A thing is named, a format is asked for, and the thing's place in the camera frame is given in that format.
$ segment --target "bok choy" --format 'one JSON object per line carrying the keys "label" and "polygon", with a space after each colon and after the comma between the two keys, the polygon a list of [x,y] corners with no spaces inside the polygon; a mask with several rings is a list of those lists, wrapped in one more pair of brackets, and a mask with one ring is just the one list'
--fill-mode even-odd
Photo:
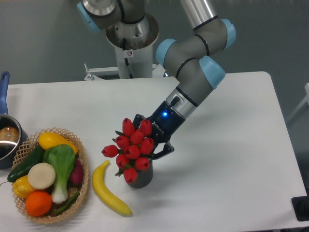
{"label": "bok choy", "polygon": [[43,162],[53,166],[56,179],[52,192],[54,203],[62,203],[68,198],[67,183],[75,164],[75,154],[69,145],[61,144],[47,149]]}

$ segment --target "saucepan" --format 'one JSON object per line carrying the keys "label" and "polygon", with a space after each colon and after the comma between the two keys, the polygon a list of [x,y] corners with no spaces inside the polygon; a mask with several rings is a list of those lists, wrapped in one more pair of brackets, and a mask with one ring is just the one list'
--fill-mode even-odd
{"label": "saucepan", "polygon": [[19,146],[27,139],[27,134],[19,122],[8,115],[6,96],[10,73],[3,72],[0,79],[0,169],[10,168]]}

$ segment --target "tulip bouquet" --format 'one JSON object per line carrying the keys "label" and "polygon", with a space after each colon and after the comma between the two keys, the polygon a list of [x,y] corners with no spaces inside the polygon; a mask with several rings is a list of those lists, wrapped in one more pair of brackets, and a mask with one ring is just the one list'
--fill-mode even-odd
{"label": "tulip bouquet", "polygon": [[116,145],[106,146],[102,154],[109,158],[117,156],[116,164],[119,171],[115,175],[123,174],[126,182],[130,184],[137,179],[139,172],[150,167],[150,161],[154,155],[154,140],[148,136],[152,133],[152,125],[149,120],[143,119],[136,128],[130,119],[125,118],[122,123],[122,132],[115,132],[118,137],[112,140],[118,147]]}

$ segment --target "light blue joint cap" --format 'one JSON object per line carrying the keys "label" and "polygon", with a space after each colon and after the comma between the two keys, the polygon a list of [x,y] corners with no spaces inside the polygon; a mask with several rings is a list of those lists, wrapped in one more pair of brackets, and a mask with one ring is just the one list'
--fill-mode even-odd
{"label": "light blue joint cap", "polygon": [[98,28],[97,25],[92,21],[92,19],[90,18],[90,16],[86,12],[86,10],[83,8],[81,2],[77,4],[77,10],[78,10],[79,14],[81,15],[82,20],[84,21],[84,23],[87,25],[87,27],[92,32],[97,33],[99,31],[101,31],[100,28]]}
{"label": "light blue joint cap", "polygon": [[230,45],[232,45],[236,40],[236,29],[234,25],[230,22],[228,19],[221,19],[222,22],[224,22],[227,30],[227,41],[225,48],[228,48]]}
{"label": "light blue joint cap", "polygon": [[160,43],[158,49],[156,50],[155,58],[163,67],[165,55],[168,52],[169,47],[175,42],[177,41],[174,39],[166,39],[162,43]]}
{"label": "light blue joint cap", "polygon": [[213,89],[216,89],[219,83],[225,77],[225,71],[219,64],[208,56],[199,60],[202,71]]}

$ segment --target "cucumber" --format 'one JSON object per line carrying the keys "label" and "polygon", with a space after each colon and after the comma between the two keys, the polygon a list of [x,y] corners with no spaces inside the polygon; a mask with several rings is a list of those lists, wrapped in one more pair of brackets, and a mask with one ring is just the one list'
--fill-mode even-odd
{"label": "cucumber", "polygon": [[18,178],[27,175],[34,165],[42,163],[44,152],[45,150],[37,144],[31,153],[9,173],[8,181],[15,182]]}

